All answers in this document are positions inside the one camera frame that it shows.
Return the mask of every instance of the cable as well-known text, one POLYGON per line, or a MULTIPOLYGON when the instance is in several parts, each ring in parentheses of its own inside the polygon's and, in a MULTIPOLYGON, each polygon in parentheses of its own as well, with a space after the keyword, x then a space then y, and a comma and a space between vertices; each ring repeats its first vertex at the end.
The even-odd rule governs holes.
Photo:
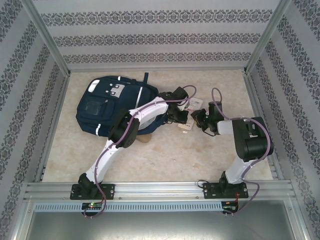
POLYGON ((98 165, 99 165, 99 162, 100 162, 101 158, 102 158, 102 157, 106 154, 106 152, 109 151, 113 146, 116 146, 116 145, 118 145, 118 144, 120 144, 120 143, 122 142, 122 140, 123 140, 123 139, 125 138, 125 136, 127 135, 128 131, 129 131, 129 128, 130 128, 130 126, 131 126, 131 124, 132 124, 135 116, 138 115, 138 114, 139 114, 141 111, 143 111, 144 109, 146 109, 146 108, 148 108, 148 107, 150 107, 150 106, 152 106, 152 105, 155 105, 155 104, 162 104, 162 103, 181 103, 182 101, 188 101, 188 100, 190 100, 191 98, 193 98, 193 97, 196 95, 196 93, 197 93, 197 88, 196 88, 194 85, 186 85, 186 86, 183 87, 183 89, 188 88, 188 87, 194 88, 194 93, 193 93, 191 96, 189 96, 189 97, 187 97, 187 98, 185 98, 185 99, 182 99, 182 100, 181 100, 181 99, 179 99, 179 100, 162 100, 162 101, 157 101, 157 102, 151 102, 151 103, 145 105, 144 107, 142 107, 139 111, 135 112, 135 113, 133 114, 133 116, 130 118, 130 121, 129 121, 129 123, 128 123, 128 126, 126 127, 126 129, 125 129, 122 137, 120 137, 120 139, 119 139, 116 143, 112 143, 109 147, 107 147, 107 148, 100 154, 100 156, 98 157, 98 159, 97 159, 97 161, 96 161, 96 163, 95 163, 95 166, 94 166, 94 183, 95 183, 95 185, 97 186, 97 188, 98 188, 98 190, 100 191, 100 193, 102 194, 103 208, 102 208, 97 214, 95 214, 95 215, 93 215, 93 216, 88 216, 88 215, 86 215, 86 212, 87 212, 87 210, 89 209, 89 208, 86 208, 86 209, 84 210, 84 212, 83 212, 83 215, 84 215, 85 218, 87 218, 87 217, 89 217, 90 219, 96 218, 96 217, 98 217, 100 214, 102 214, 102 213, 104 212, 104 210, 106 209, 106 207, 107 207, 107 197, 106 197, 104 191, 102 191, 102 189, 101 189, 101 187, 100 187, 100 185, 99 185, 99 183, 98 183, 98 180, 97 180, 97 169, 98 169, 98 165))
POLYGON ((257 120, 254 120, 254 119, 252 119, 252 118, 250 118, 250 117, 234 117, 234 118, 227 117, 227 116, 221 111, 221 109, 218 107, 218 104, 217 104, 217 102, 216 102, 216 100, 215 100, 215 96, 214 96, 214 90, 217 90, 217 91, 218 91, 218 93, 219 93, 219 95, 220 95, 220 102, 222 102, 222 94, 221 94, 221 91, 220 91, 217 87, 214 87, 214 88, 212 88, 212 90, 211 90, 211 96, 212 96, 212 100, 213 100, 213 103, 214 103, 216 109, 219 111, 219 113, 220 113, 225 119, 227 119, 227 120, 239 120, 239 119, 249 120, 249 121, 257 124, 258 127, 260 127, 260 128, 263 130, 263 132, 264 132, 264 134, 265 134, 265 136, 266 136, 267 147, 266 147, 265 153, 264 153, 263 156, 260 157, 258 160, 254 161, 252 164, 250 164, 250 165, 243 171, 243 173, 242 173, 242 175, 241 175, 241 178, 242 178, 242 180, 243 180, 245 183, 247 183, 247 184, 254 184, 254 185, 257 186, 256 191, 255 191, 255 193, 252 195, 252 197, 250 198, 250 200, 249 200, 239 211, 237 211, 236 213, 233 214, 233 215, 236 215, 236 214, 240 213, 243 209, 245 209, 245 208, 252 202, 252 200, 256 197, 256 195, 258 194, 258 192, 259 192, 259 190, 260 190, 260 185, 259 185, 259 183, 245 180, 245 175, 247 174, 247 172, 248 172, 255 164, 261 162, 262 160, 264 160, 264 159, 266 158, 266 156, 267 156, 268 153, 270 152, 271 140, 270 140, 270 136, 269 136, 269 133, 268 133, 267 129, 266 129, 260 122, 258 122, 257 120))

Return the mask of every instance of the navy backpack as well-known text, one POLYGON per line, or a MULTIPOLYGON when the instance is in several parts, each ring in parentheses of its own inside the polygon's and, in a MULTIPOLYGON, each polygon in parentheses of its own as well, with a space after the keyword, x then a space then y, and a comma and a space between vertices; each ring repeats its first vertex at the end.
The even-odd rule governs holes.
MULTIPOLYGON (((76 109, 76 120, 84 132, 107 137, 117 113, 121 109, 138 108, 158 96, 158 89, 143 81, 123 76, 103 76, 94 79, 87 87, 76 109)), ((157 116, 152 123, 138 131, 150 134, 168 121, 167 114, 157 116)))

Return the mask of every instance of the reflective strip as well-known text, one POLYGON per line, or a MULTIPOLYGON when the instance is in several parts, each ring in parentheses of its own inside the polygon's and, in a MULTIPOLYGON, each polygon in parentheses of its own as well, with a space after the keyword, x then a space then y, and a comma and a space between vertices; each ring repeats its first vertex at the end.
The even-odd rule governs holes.
POLYGON ((142 86, 140 87, 140 91, 139 91, 139 94, 138 94, 138 98, 137 98, 136 103, 135 103, 135 109, 138 107, 139 100, 140 100, 140 97, 141 97, 141 92, 142 92, 142 86))
POLYGON ((98 127, 95 129, 95 135, 97 135, 97 136, 99 136, 99 135, 98 135, 98 132, 99 132, 100 126, 101 126, 101 124, 99 123, 99 124, 98 124, 98 127))

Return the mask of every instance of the backpack strap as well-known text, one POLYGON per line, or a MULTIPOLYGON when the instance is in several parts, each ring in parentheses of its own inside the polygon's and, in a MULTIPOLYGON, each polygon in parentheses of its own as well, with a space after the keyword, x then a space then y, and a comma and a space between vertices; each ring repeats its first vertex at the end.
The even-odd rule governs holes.
POLYGON ((148 77, 149 77, 149 73, 148 72, 145 72, 144 73, 144 78, 143 78, 143 82, 146 84, 147 81, 148 81, 148 77))

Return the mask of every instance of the purple cable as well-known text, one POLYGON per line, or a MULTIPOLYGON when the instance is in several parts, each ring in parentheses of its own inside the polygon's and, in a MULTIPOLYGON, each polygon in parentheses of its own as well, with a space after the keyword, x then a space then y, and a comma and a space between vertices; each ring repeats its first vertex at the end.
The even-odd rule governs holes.
POLYGON ((118 145, 119 143, 122 142, 122 140, 123 140, 123 139, 125 138, 125 136, 127 135, 128 131, 129 131, 129 128, 130 128, 130 126, 131 126, 131 124, 132 124, 135 116, 138 115, 139 112, 141 112, 142 110, 144 110, 144 109, 146 109, 146 108, 148 108, 148 107, 150 107, 150 106, 152 106, 152 105, 154 105, 154 104, 180 103, 180 102, 182 102, 182 101, 188 101, 188 100, 192 99, 192 98, 196 95, 196 93, 197 93, 197 88, 196 88, 194 85, 186 85, 186 86, 183 87, 183 89, 188 88, 188 87, 194 88, 194 93, 193 93, 191 96, 189 96, 189 97, 187 97, 187 98, 185 98, 185 99, 180 99, 180 100, 162 100, 162 101, 157 101, 157 102, 151 102, 150 104, 145 105, 144 107, 142 107, 139 111, 135 112, 135 113, 133 114, 133 116, 131 117, 131 119, 130 119, 130 121, 129 121, 129 123, 128 123, 128 126, 126 127, 126 129, 125 129, 122 137, 120 137, 120 139, 119 139, 116 143, 112 143, 109 147, 107 147, 107 148, 101 153, 101 155, 98 157, 98 159, 97 159, 97 161, 96 161, 96 163, 95 163, 95 168, 94 168, 94 183, 95 183, 95 185, 97 186, 97 188, 98 188, 98 190, 100 191, 100 193, 102 194, 102 197, 103 197, 103 208, 102 208, 97 214, 95 214, 95 215, 93 215, 93 216, 88 216, 88 215, 86 215, 86 212, 87 212, 87 210, 89 209, 89 208, 86 208, 86 209, 84 210, 84 212, 83 212, 83 215, 84 215, 85 218, 89 217, 90 219, 93 219, 93 218, 98 217, 100 214, 102 214, 102 213, 104 212, 104 210, 106 209, 106 206, 107 206, 107 198, 106 198, 106 195, 105 195, 104 191, 102 191, 102 189, 101 189, 101 187, 100 187, 100 185, 99 185, 99 183, 98 183, 98 179, 97 179, 97 168, 98 168, 98 165, 99 165, 99 162, 100 162, 101 158, 102 158, 102 157, 106 154, 106 152, 107 152, 108 150, 110 150, 114 145, 118 145))
POLYGON ((240 213, 243 209, 245 209, 251 202, 252 200, 257 196, 259 190, 260 190, 260 185, 259 183, 257 182, 253 182, 253 181, 247 181, 245 180, 245 175, 247 174, 247 172, 252 168, 252 166, 254 166, 255 164, 261 162, 263 159, 266 158, 266 156, 268 156, 268 153, 270 152, 270 148, 271 148, 271 140, 270 140, 270 136, 269 136, 269 133, 267 131, 267 129, 260 123, 258 122, 257 120, 254 120, 250 117, 234 117, 234 118, 230 118, 230 117, 227 117, 221 110, 220 108, 218 107, 217 105, 217 102, 215 100, 215 96, 214 96, 214 90, 217 90, 219 95, 220 95, 220 102, 222 102, 222 94, 221 94, 221 91, 217 88, 217 87, 214 87, 212 88, 211 90, 211 95, 212 95, 212 100, 213 100, 213 103, 216 107, 216 109, 218 109, 219 113, 227 120, 239 120, 239 119, 243 119, 243 120, 249 120, 255 124, 257 124, 259 126, 259 128, 261 128, 266 136, 266 142, 267 142, 267 147, 266 147, 266 151, 265 153, 263 154, 262 157, 260 157, 258 160, 254 161, 252 164, 250 164, 243 172, 243 174, 241 175, 241 178, 242 180, 247 183, 247 184, 255 184, 257 186, 256 188, 256 191, 255 193, 252 195, 252 197, 250 198, 250 200, 246 203, 246 205, 244 205, 239 211, 235 212, 233 215, 236 215, 238 213, 240 213))

